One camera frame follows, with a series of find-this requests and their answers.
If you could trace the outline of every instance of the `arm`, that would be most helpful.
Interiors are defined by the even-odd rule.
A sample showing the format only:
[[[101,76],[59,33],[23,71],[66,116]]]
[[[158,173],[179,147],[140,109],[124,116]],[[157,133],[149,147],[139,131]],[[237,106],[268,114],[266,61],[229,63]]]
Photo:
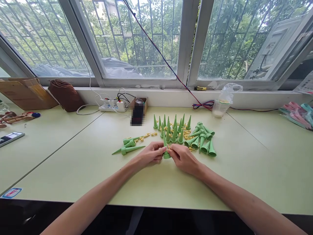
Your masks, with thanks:
[[[125,181],[143,169],[148,163],[159,163],[165,150],[166,147],[163,147],[163,142],[149,144],[119,171],[95,186],[71,205],[42,232],[42,235],[81,234]]]
[[[306,234],[265,202],[200,163],[185,146],[168,150],[176,166],[209,186],[257,234]]]

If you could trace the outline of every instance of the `dark floor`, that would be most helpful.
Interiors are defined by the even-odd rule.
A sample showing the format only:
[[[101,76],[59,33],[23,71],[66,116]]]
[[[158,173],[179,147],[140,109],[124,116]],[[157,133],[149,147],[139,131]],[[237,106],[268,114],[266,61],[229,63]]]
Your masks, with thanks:
[[[0,200],[0,234],[40,234],[71,203]],[[125,234],[134,207],[105,206],[83,235]],[[313,216],[287,215],[308,234]],[[254,234],[233,212],[144,208],[138,234]]]

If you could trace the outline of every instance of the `person's right hand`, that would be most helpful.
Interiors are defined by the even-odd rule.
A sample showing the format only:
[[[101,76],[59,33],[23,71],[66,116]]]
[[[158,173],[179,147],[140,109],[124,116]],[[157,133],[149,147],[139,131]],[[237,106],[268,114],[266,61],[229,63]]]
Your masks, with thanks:
[[[179,169],[197,178],[200,177],[200,169],[203,164],[195,158],[188,147],[172,144],[171,149],[167,151]]]

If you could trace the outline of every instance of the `white power strip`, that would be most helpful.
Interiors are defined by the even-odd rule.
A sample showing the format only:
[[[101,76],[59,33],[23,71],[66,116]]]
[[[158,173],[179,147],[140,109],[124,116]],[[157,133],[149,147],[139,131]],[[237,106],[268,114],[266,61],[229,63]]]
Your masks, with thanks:
[[[99,110],[103,111],[103,112],[115,112],[115,111],[117,111],[117,112],[120,112],[120,113],[124,113],[124,112],[126,112],[128,110],[128,107],[125,107],[124,109],[119,109],[117,107],[117,105],[114,106],[114,107],[109,107],[109,108],[106,108],[105,106],[106,106],[105,104],[101,105],[99,107]]]

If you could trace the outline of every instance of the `brown leather pouch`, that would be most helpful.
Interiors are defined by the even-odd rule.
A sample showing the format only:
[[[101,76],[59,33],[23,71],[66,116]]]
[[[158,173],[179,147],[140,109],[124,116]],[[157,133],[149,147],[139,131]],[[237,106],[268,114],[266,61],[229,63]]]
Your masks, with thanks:
[[[68,82],[60,79],[52,80],[48,90],[67,112],[75,112],[79,107],[85,105],[77,91]]]

